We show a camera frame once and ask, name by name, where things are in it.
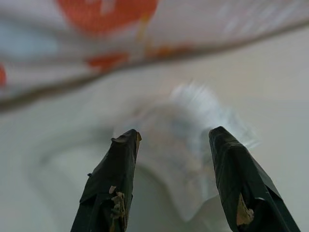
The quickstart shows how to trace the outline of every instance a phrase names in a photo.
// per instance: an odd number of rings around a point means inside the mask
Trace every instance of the cloth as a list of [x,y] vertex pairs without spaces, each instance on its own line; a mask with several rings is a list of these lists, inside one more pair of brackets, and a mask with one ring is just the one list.
[[1,0],[0,97],[238,44],[309,20],[307,0]]

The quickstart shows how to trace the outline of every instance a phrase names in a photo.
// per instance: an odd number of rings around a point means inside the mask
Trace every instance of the transparent plastic object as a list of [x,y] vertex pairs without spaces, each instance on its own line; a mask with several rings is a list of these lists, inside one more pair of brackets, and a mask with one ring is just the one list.
[[134,128],[142,135],[137,165],[166,186],[179,215],[191,220],[203,203],[218,195],[208,132],[224,126],[248,148],[253,131],[205,87],[185,85],[120,123],[114,136]]

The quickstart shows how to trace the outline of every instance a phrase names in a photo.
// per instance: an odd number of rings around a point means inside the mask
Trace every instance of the clear plastic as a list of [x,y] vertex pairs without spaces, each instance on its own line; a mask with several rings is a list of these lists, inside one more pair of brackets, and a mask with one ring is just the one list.
[[189,221],[203,203],[218,195],[209,130],[224,126],[247,147],[255,134],[205,87],[180,86],[163,100],[118,124],[114,136],[130,128],[142,135],[137,165],[163,182],[181,218]]

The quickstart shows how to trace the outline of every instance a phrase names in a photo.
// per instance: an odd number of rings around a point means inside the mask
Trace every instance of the white surface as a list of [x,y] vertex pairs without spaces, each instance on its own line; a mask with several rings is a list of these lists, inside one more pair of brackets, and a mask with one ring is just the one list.
[[[77,93],[0,117],[0,231],[69,231],[86,174],[105,154],[104,125],[179,83],[209,85],[262,139],[252,154],[308,231],[309,29],[234,52],[114,73]],[[158,181],[137,169],[129,232],[226,228],[218,199],[184,224]]]

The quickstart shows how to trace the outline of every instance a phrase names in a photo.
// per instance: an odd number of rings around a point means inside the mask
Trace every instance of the orange pattern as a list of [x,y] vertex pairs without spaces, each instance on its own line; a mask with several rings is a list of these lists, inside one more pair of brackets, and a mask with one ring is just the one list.
[[113,0],[113,8],[103,12],[106,0],[56,1],[72,24],[93,35],[107,34],[130,23],[150,18],[158,5],[158,0]]
[[0,87],[4,86],[6,82],[6,73],[4,67],[0,64]]
[[91,58],[87,61],[89,66],[98,68],[100,71],[108,71],[116,65],[127,62],[129,59],[128,53],[115,53],[111,55],[103,55]]
[[161,46],[155,49],[146,49],[146,56],[150,58],[166,58],[176,54],[184,54],[190,50],[192,50],[192,47],[188,45],[181,45],[177,47]]

